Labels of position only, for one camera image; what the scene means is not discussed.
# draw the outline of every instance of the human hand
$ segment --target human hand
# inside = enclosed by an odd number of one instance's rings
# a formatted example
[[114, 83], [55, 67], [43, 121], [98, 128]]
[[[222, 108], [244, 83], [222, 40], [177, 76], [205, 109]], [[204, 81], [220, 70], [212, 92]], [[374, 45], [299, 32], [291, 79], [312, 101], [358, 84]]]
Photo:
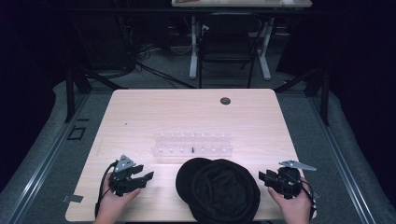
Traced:
[[108, 185], [110, 182], [110, 177], [111, 172], [106, 175], [104, 181], [102, 193], [105, 195], [100, 202], [99, 212], [96, 220], [93, 222], [95, 224], [115, 223], [126, 205], [140, 193], [140, 189], [135, 189], [134, 191], [131, 191], [122, 197], [115, 195]]
[[[305, 178], [301, 177], [303, 187], [309, 192], [308, 185], [304, 182]], [[309, 223], [311, 201], [303, 190], [292, 199], [285, 199], [273, 188], [268, 188], [268, 192], [274, 201], [279, 205], [283, 218], [288, 224], [307, 224]]]

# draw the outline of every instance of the dark background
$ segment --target dark background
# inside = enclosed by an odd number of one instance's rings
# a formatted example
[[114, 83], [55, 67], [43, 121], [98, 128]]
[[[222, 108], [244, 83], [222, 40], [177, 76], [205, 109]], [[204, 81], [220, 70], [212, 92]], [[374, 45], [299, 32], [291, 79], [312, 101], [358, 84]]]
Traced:
[[[169, 4], [169, 1], [156, 2], [163, 7]], [[396, 85], [396, 3], [390, 0], [354, 3], [316, 0], [313, 3], [310, 10], [344, 10], [351, 16], [341, 20], [304, 18], [298, 21], [290, 31], [290, 41], [277, 70], [301, 76], [326, 58], [326, 53], [334, 48], [334, 39], [344, 37], [342, 47], [332, 56], [331, 91], [339, 98], [363, 154], [395, 206], [396, 180], [392, 175], [396, 174], [393, 165], [396, 118], [392, 109], [396, 105], [393, 89]], [[52, 4], [65, 6], [65, 2], [59, 1]], [[114, 33], [111, 43], [107, 42], [117, 46], [113, 52], [117, 59], [111, 65], [103, 65], [97, 60], [94, 63], [92, 56], [100, 54], [100, 50], [89, 52], [70, 20], [55, 19], [43, 12], [36, 1], [3, 1], [0, 8], [0, 187], [3, 189], [47, 121], [55, 102], [52, 88], [64, 81], [71, 64], [122, 69], [130, 66], [131, 61], [125, 55], [113, 21], [104, 27]], [[158, 18], [142, 20], [142, 24], [146, 24], [143, 26], [147, 29], [146, 35], [165, 30], [169, 22], [162, 20], [158, 27], [153, 27], [155, 20]], [[84, 32], [83, 25], [78, 29]], [[104, 40], [99, 35], [87, 36], [87, 41], [95, 40], [98, 46], [103, 46], [103, 51], [109, 47], [101, 44]], [[166, 48], [166, 33], [161, 41], [159, 44]]]

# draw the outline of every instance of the wire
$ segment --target wire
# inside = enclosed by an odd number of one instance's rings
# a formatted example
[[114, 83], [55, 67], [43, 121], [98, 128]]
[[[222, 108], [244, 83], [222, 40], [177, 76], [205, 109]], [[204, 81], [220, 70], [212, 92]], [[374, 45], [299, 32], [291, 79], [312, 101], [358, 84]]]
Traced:
[[105, 194], [106, 194], [109, 190], [111, 190], [111, 188], [113, 188], [114, 185], [115, 185], [115, 183], [114, 183], [113, 186], [110, 186], [110, 188], [109, 188], [104, 194], [102, 194], [103, 185], [104, 185], [104, 183], [105, 183], [105, 178], [106, 178], [106, 176], [107, 176], [107, 173], [108, 173], [108, 171], [111, 169], [111, 167], [116, 167], [118, 163], [119, 163], [119, 161], [115, 161], [115, 162], [111, 163], [111, 164], [107, 167], [107, 169], [105, 170], [105, 173], [103, 174], [102, 181], [101, 181], [101, 183], [100, 183], [100, 188], [99, 188], [98, 201], [97, 201], [97, 203], [96, 203], [96, 205], [95, 205], [95, 211], [94, 211], [95, 217], [97, 217], [97, 215], [98, 215], [99, 207], [100, 207], [100, 202], [102, 201], [103, 197], [104, 197]]
[[172, 77], [172, 76], [167, 75], [167, 74], [165, 74], [163, 72], [157, 71], [157, 70], [155, 70], [153, 68], [147, 67], [147, 66], [143, 65], [142, 63], [136, 62], [136, 64], [139, 65], [142, 69], [150, 72], [154, 76], [162, 77], [163, 79], [165, 79], [165, 81], [167, 81], [169, 84], [171, 84], [175, 88], [176, 88], [176, 86], [173, 83], [171, 83], [170, 81], [176, 82], [176, 83], [178, 83], [180, 85], [183, 85], [183, 86], [191, 88], [191, 89], [196, 89], [194, 86], [192, 86], [192, 85], [190, 85], [190, 84], [188, 84], [186, 82], [180, 81], [180, 80], [178, 80], [175, 77]]

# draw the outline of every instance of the table surface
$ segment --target table surface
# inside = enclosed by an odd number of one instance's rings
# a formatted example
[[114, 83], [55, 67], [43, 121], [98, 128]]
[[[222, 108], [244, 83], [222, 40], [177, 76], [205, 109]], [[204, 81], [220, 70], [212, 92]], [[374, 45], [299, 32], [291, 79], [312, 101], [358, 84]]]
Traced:
[[197, 0], [178, 3], [173, 7], [311, 7], [310, 0]]
[[[220, 99], [231, 103], [223, 105]], [[102, 175], [108, 165], [126, 155], [154, 177], [125, 209], [120, 221], [194, 221], [179, 198], [175, 180], [180, 166], [191, 157], [154, 157], [155, 133], [230, 133], [231, 157], [246, 167], [261, 190], [256, 220], [281, 219], [259, 171], [276, 171], [280, 161], [298, 160], [276, 95], [267, 89], [121, 90], [114, 91], [93, 142], [75, 195], [69, 221], [93, 221]]]

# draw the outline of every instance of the black curtain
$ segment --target black curtain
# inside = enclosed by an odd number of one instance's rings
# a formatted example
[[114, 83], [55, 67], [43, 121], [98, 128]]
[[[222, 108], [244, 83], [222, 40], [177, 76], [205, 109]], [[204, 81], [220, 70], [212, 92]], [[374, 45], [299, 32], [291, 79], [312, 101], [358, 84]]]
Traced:
[[341, 102], [358, 144], [378, 181], [396, 205], [396, 3], [320, 1], [320, 9], [349, 11], [343, 19], [302, 19], [293, 30], [277, 71], [300, 76], [320, 65], [333, 41], [344, 43], [332, 55], [331, 91]]

